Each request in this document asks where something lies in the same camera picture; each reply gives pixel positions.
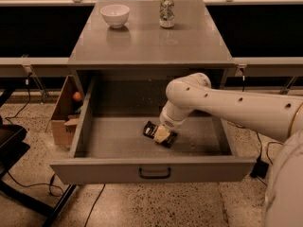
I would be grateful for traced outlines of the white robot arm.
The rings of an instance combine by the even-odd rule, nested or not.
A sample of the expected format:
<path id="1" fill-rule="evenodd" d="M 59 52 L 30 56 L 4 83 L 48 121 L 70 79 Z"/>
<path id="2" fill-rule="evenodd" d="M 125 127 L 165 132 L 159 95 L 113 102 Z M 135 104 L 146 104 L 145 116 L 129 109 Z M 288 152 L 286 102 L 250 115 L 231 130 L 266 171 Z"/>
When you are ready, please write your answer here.
<path id="1" fill-rule="evenodd" d="M 259 132 L 283 144 L 270 171 L 261 227 L 303 227 L 303 98 L 217 90 L 195 73 L 172 80 L 160 124 L 177 130 L 195 110 Z"/>

